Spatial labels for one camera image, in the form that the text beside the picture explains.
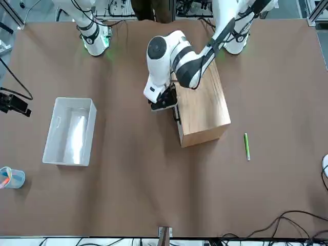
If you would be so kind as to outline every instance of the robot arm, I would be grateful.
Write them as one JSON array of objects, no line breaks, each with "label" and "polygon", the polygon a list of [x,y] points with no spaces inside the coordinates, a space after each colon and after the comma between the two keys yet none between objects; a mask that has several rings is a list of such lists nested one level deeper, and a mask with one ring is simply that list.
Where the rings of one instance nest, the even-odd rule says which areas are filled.
[{"label": "robot arm", "polygon": [[152,38],[147,48],[149,77],[143,92],[151,103],[152,110],[167,109],[177,104],[176,92],[170,80],[171,69],[182,87],[196,89],[200,78],[219,50],[224,45],[228,45],[228,42],[236,40],[236,44],[229,47],[234,51],[231,53],[239,53],[246,44],[246,37],[254,17],[263,10],[270,10],[271,5],[274,7],[273,3],[277,1],[213,0],[216,30],[199,54],[194,52],[181,31]]},{"label": "robot arm", "polygon": [[96,0],[53,0],[53,2],[74,19],[82,34],[84,46],[91,55],[99,56],[108,48],[108,27],[100,25],[91,11]]}]

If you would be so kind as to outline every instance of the green marker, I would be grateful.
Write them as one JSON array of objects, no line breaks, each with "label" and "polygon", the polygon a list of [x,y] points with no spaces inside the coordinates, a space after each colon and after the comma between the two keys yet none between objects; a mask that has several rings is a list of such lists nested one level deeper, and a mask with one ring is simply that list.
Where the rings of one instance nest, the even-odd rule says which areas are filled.
[{"label": "green marker", "polygon": [[247,157],[247,160],[251,160],[251,157],[250,157],[250,147],[248,146],[248,136],[247,136],[247,133],[244,133],[244,140],[245,140],[245,148],[246,148],[246,157]]}]

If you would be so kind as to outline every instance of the white plastic bin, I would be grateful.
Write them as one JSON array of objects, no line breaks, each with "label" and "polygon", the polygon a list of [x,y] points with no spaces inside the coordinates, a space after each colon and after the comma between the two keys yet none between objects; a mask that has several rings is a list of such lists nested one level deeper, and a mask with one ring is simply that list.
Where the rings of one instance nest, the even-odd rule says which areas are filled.
[{"label": "white plastic bin", "polygon": [[88,166],[96,112],[89,98],[58,97],[51,117],[43,163]]}]

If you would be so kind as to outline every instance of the plastic cup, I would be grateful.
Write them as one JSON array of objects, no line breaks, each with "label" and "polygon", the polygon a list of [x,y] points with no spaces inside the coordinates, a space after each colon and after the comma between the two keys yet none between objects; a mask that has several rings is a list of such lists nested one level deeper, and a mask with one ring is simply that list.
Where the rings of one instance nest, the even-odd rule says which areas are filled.
[{"label": "plastic cup", "polygon": [[25,182],[25,173],[21,170],[3,167],[0,169],[0,189],[18,189]]}]

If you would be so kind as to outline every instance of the wooden block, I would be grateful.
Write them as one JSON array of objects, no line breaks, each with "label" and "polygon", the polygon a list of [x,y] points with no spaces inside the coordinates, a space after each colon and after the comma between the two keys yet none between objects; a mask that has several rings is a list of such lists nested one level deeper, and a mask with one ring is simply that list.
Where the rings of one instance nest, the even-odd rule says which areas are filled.
[{"label": "wooden block", "polygon": [[219,139],[231,121],[215,61],[207,68],[197,90],[183,88],[178,83],[175,86],[181,146]]}]

